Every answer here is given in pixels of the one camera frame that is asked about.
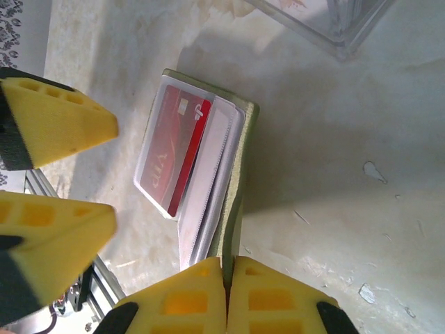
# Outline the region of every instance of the white surface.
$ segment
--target white surface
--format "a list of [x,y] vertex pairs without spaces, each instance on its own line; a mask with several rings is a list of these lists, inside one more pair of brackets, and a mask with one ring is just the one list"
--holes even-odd
[[117,208],[102,257],[142,289],[178,270],[176,224],[131,183],[162,70],[234,90],[261,106],[243,254],[337,298],[361,333],[445,333],[444,11],[397,1],[340,64],[241,2],[54,0],[45,74],[121,135],[44,171],[59,195]]

